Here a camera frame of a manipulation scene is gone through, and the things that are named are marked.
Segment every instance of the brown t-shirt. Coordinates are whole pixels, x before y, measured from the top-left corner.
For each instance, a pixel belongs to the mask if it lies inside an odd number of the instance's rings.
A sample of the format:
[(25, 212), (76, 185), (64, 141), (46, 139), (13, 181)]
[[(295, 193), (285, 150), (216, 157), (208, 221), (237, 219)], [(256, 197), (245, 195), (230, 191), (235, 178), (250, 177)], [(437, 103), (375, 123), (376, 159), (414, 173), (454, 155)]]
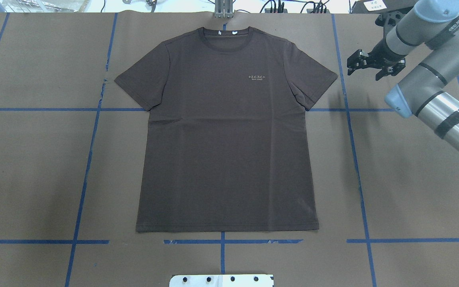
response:
[(115, 79), (150, 111), (136, 231), (318, 229), (305, 116), (336, 79), (253, 27), (155, 47)]

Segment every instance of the cable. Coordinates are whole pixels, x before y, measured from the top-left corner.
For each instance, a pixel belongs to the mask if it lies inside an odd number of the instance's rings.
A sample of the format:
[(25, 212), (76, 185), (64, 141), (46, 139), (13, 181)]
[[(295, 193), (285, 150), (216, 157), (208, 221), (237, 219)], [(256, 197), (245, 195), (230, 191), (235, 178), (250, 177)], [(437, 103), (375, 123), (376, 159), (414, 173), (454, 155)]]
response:
[(300, 1), (300, 0), (282, 0), (283, 2), (284, 1), (288, 1), (288, 2), (299, 2), (299, 3), (307, 3), (307, 1)]
[(309, 3), (313, 3), (313, 11), (314, 9), (316, 8), (316, 3), (314, 3), (313, 1), (308, 1), (304, 4), (304, 6), (302, 6), (302, 9), (300, 10), (300, 13), (302, 13), (304, 11), (304, 8), (306, 7), (306, 5), (308, 5)]
[(275, 0), (268, 0), (265, 2), (265, 4), (263, 4), (263, 7), (262, 9), (260, 10), (260, 13), (263, 11), (263, 9), (265, 8), (265, 6), (270, 2), (270, 13), (272, 13), (273, 9), (272, 9), (272, 2), (274, 2), (274, 7), (275, 7)]
[(311, 13), (317, 13), (317, 14), (327, 13), (327, 6), (326, 6), (326, 4), (327, 4), (329, 1), (330, 1), (330, 0), (328, 0), (328, 1), (325, 2), (325, 3), (322, 3), (321, 0), (320, 0), (320, 2), (318, 2), (318, 4), (316, 5), (315, 9), (313, 9), (313, 11), (311, 11)]

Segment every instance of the t-shirt hem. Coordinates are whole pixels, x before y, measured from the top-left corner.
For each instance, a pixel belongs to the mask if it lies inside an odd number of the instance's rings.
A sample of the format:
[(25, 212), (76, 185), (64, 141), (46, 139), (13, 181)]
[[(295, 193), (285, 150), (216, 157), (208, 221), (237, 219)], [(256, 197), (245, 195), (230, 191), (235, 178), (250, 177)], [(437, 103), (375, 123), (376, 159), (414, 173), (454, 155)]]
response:
[(125, 82), (125, 80), (123, 80), (121, 77), (117, 77), (116, 79), (114, 79), (114, 82), (120, 86), (129, 96), (131, 96), (131, 98), (133, 98), (133, 100), (135, 100), (136, 103), (138, 103), (140, 106), (142, 106), (145, 110), (150, 110), (152, 108), (151, 105), (149, 105), (148, 103), (146, 103), (143, 98), (141, 96), (139, 96), (139, 94), (137, 92), (135, 92), (133, 90), (132, 87), (129, 86), (129, 84), (127, 84)]
[(146, 225), (138, 224), (135, 232), (207, 232), (207, 231), (300, 231), (318, 230), (318, 222), (276, 225)]

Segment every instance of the equipment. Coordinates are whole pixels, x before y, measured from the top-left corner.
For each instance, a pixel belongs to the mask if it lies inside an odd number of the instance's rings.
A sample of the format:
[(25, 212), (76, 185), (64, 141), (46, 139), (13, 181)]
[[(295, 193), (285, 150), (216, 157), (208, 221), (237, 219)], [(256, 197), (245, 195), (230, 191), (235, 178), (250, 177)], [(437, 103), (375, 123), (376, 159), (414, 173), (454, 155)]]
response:
[(404, 118), (415, 114), (459, 151), (459, 101), (443, 91), (459, 75), (459, 0), (419, 0), (400, 18), (395, 26), (384, 22), (389, 31), (369, 54), (359, 49), (348, 58), (348, 75), (373, 67), (381, 69), (375, 80), (395, 76), (405, 56), (425, 43), (433, 52), (388, 93), (386, 102)]

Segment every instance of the paper sign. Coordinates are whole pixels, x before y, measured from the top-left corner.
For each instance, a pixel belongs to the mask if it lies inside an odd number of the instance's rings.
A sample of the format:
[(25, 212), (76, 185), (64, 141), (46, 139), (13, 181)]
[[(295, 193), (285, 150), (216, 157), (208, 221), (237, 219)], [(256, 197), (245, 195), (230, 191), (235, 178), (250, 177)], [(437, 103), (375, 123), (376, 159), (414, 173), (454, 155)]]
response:
[(368, 9), (368, 11), (387, 9), (387, 6), (384, 4), (384, 1), (382, 0), (364, 2), (364, 6), (366, 6), (366, 9)]

